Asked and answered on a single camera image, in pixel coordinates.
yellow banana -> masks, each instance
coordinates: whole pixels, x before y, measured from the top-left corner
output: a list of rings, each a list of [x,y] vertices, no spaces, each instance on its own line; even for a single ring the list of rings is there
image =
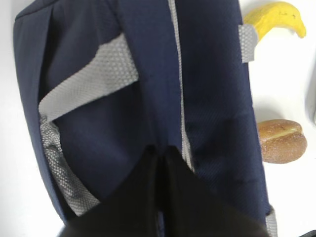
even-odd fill
[[[245,24],[254,27],[258,35],[258,42],[273,27],[284,27],[294,30],[301,38],[306,36],[306,28],[300,11],[293,5],[279,1],[256,8],[244,18]]]

gray piping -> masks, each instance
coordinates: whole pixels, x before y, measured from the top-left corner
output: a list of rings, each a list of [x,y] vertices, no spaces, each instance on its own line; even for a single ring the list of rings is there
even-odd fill
[[[168,0],[169,8],[171,12],[171,19],[173,23],[174,33],[176,37],[177,51],[178,51],[178,60],[179,60],[179,81],[180,81],[180,90],[181,90],[181,139],[182,139],[182,157],[188,164],[190,169],[193,168],[192,164],[192,154],[191,146],[188,140],[188,136],[185,130],[185,118],[184,118],[184,99],[183,99],[183,82],[182,82],[182,59],[181,59],[181,45],[180,45],[180,35],[178,28],[178,18],[177,18],[177,8],[175,0]]]

seam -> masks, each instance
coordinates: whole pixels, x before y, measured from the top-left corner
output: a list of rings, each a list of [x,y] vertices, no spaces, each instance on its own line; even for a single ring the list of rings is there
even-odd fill
[[[53,1],[53,2],[50,2],[50,3],[48,3],[48,4],[46,4],[46,5],[42,6],[42,7],[40,7],[40,8],[35,9],[34,11],[27,12],[27,13],[24,13],[24,14],[22,14],[22,15],[18,14],[18,15],[16,16],[16,18],[15,18],[15,21],[18,20],[18,19],[20,19],[20,18],[22,18],[22,17],[24,17],[24,16],[28,16],[28,15],[34,14],[34,13],[36,13],[36,12],[38,12],[38,11],[41,11],[41,10],[43,10],[44,8],[47,8],[47,7],[49,7],[49,6],[53,5],[53,4],[55,4],[55,3],[58,2],[58,1],[59,1],[59,0],[55,0],[55,1]]]

gray mesh strap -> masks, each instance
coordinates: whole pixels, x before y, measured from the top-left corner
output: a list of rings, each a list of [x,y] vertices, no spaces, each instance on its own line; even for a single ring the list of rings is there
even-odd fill
[[[277,219],[276,213],[273,207],[271,206],[271,212],[266,216],[267,231],[270,237],[277,237]]]
[[[48,93],[39,104],[40,131],[49,169],[67,204],[78,216],[99,203],[63,156],[53,120],[138,80],[125,37],[100,46],[93,60]]]
[[[256,29],[250,24],[239,26],[239,41],[242,63],[248,63],[255,59],[255,47],[258,43]]]
[[[183,82],[182,82],[182,59],[181,59],[181,45],[180,45],[180,34],[178,28],[178,18],[177,18],[177,9],[176,9],[176,2],[175,0],[168,0],[169,9],[171,13],[171,20],[174,28],[176,44],[177,44],[177,51],[178,51],[178,60],[179,60],[179,83],[180,83],[180,90],[181,90],[181,139],[182,139],[182,157],[188,164],[188,167],[191,170],[194,170],[192,164],[192,154],[191,154],[191,145],[188,139],[188,135],[185,129],[185,118],[184,118],[184,98],[183,98]]]
[[[43,117],[40,121],[45,156],[49,169],[67,204],[77,216],[84,214],[99,203],[71,171],[61,149],[58,128]]]
[[[39,113],[47,117],[48,122],[53,121],[137,80],[137,70],[121,34],[100,46],[87,66],[49,92],[39,104]]]

black object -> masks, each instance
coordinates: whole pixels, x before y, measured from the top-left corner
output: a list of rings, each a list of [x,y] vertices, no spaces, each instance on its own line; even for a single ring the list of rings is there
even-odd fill
[[[305,234],[301,237],[316,237],[316,231],[308,232],[307,234]]]
[[[60,237],[157,237],[157,212],[166,237],[268,237],[261,224],[212,195],[175,147],[153,146],[104,202],[70,221]]]

